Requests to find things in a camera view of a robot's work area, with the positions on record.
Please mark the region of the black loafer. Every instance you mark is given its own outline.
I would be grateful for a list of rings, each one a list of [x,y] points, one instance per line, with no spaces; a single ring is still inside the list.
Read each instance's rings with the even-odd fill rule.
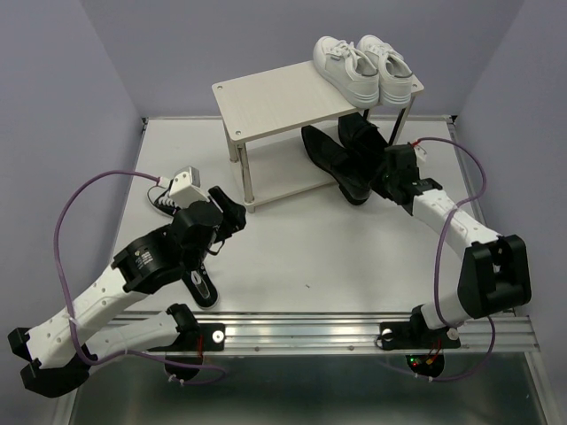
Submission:
[[[379,160],[384,156],[388,142],[378,127],[358,112],[338,119],[338,137],[341,144],[359,158]]]
[[[355,158],[316,127],[305,126],[300,132],[311,162],[334,179],[351,205],[364,204],[371,189],[369,179],[362,174]]]

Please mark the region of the white sneaker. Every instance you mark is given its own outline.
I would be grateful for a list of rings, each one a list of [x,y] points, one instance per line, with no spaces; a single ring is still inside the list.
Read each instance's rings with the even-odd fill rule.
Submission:
[[[367,110],[379,102],[379,74],[370,58],[352,42],[321,37],[313,50],[316,71],[352,106]]]
[[[403,56],[374,35],[364,35],[357,48],[378,70],[380,103],[394,108],[406,107],[411,100],[413,72]]]

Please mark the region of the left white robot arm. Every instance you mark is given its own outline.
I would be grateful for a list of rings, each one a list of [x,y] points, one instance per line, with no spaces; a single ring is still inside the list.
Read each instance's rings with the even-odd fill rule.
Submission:
[[[175,362],[164,357],[170,379],[186,383],[205,368],[203,353],[224,347],[221,323],[200,324],[186,304],[172,304],[144,321],[107,329],[128,307],[181,281],[195,302],[207,308],[218,293],[205,274],[204,260],[215,243],[245,228],[245,208],[215,186],[202,200],[178,211],[172,221],[137,238],[75,300],[33,328],[8,335],[13,354],[27,361],[24,387],[46,398],[83,385],[108,359],[142,353],[188,351]]]

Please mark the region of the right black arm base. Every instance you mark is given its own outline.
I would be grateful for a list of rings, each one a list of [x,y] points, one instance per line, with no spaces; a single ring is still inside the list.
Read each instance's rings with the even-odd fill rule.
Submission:
[[[438,378],[445,367],[445,349],[461,347],[460,338],[452,339],[448,328],[431,330],[414,327],[409,321],[379,324],[375,346],[383,351],[409,351],[406,362],[411,372],[427,378]]]

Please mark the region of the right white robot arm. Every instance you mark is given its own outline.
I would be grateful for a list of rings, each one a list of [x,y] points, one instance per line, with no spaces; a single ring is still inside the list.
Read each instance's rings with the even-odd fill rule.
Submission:
[[[441,296],[434,277],[433,300],[418,306],[408,323],[410,340],[427,345],[440,328],[527,304],[532,298],[524,240],[503,236],[463,210],[435,180],[424,179],[417,165],[417,143],[395,145],[384,152],[384,164],[373,181],[376,192],[404,208],[439,235],[434,273],[440,273],[445,246],[461,259],[455,290]]]

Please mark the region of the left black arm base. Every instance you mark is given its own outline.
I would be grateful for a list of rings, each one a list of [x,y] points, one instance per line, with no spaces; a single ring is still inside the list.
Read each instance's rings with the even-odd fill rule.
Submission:
[[[222,352],[224,350],[225,326],[222,323],[201,324],[198,333],[191,332],[179,336],[167,346],[166,359],[183,364],[203,366],[205,352]],[[179,383],[196,383],[199,371],[196,368],[184,368],[165,365],[165,372],[172,380]]]

